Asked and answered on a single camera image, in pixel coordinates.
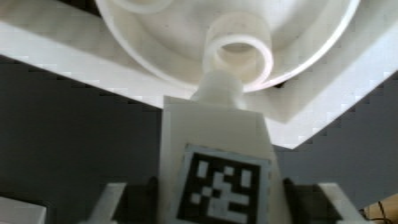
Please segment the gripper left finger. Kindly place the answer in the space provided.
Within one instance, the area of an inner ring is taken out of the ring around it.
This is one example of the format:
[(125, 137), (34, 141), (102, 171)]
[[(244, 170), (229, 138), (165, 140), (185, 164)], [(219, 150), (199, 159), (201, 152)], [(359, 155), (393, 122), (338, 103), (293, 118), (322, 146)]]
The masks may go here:
[(89, 218), (78, 224), (153, 224), (157, 216), (157, 185), (105, 185)]

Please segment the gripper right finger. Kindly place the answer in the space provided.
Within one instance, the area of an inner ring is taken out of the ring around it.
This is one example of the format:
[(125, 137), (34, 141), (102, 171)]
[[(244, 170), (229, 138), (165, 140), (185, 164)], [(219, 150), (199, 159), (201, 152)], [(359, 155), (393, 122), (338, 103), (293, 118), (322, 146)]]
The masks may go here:
[(292, 224), (373, 224), (336, 183), (285, 182)]

